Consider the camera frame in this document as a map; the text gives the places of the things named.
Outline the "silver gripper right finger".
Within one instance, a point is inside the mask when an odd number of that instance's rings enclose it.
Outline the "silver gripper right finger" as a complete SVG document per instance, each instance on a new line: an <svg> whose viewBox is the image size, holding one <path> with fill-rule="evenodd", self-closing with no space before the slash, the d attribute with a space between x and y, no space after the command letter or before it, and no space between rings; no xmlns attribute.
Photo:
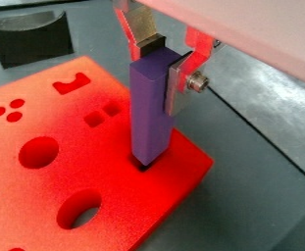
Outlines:
<svg viewBox="0 0 305 251"><path fill-rule="evenodd" d="M164 113L171 117L186 107L190 92L201 93L209 85L202 68L214 50L214 38L188 26L184 42L191 51L171 64L167 74Z"/></svg>

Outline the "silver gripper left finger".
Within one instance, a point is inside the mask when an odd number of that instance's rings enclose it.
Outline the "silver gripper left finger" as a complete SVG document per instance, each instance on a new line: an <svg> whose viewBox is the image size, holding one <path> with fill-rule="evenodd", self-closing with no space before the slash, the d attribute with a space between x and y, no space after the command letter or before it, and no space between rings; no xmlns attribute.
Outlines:
<svg viewBox="0 0 305 251"><path fill-rule="evenodd" d="M164 46L164 37L156 32L152 10L135 0L111 0L118 22L128 41L132 61L138 61Z"/></svg>

